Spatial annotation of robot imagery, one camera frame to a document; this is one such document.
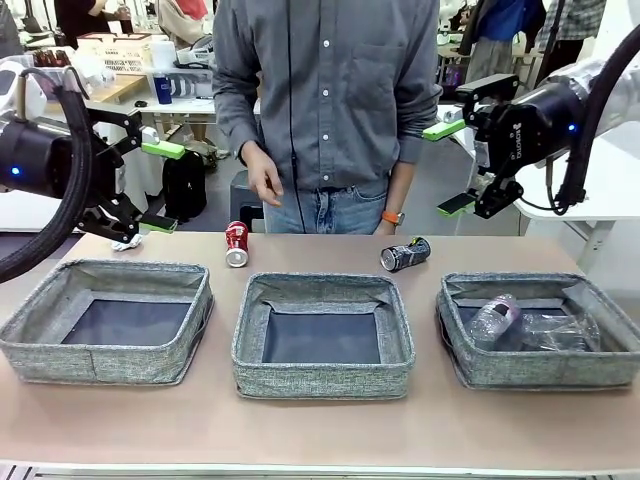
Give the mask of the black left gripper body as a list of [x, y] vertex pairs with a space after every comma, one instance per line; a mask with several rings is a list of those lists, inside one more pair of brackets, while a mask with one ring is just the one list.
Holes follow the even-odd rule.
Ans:
[[[125, 165], [97, 134], [91, 136], [88, 201], [124, 193]], [[65, 130], [34, 122], [1, 123], [1, 184], [11, 190], [61, 199], [70, 183], [72, 139]]]

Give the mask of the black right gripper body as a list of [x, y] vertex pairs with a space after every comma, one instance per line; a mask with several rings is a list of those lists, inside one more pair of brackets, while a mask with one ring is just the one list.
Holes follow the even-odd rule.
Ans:
[[478, 170], [506, 173], [567, 148], [578, 133], [584, 100], [564, 83], [545, 83], [511, 102], [487, 107], [475, 130]]

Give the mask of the person's right hand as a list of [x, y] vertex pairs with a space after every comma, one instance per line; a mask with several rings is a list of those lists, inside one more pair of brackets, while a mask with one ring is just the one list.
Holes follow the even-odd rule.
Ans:
[[240, 153], [248, 170], [250, 188], [264, 203], [280, 207], [284, 190], [274, 161], [255, 141], [245, 142]]

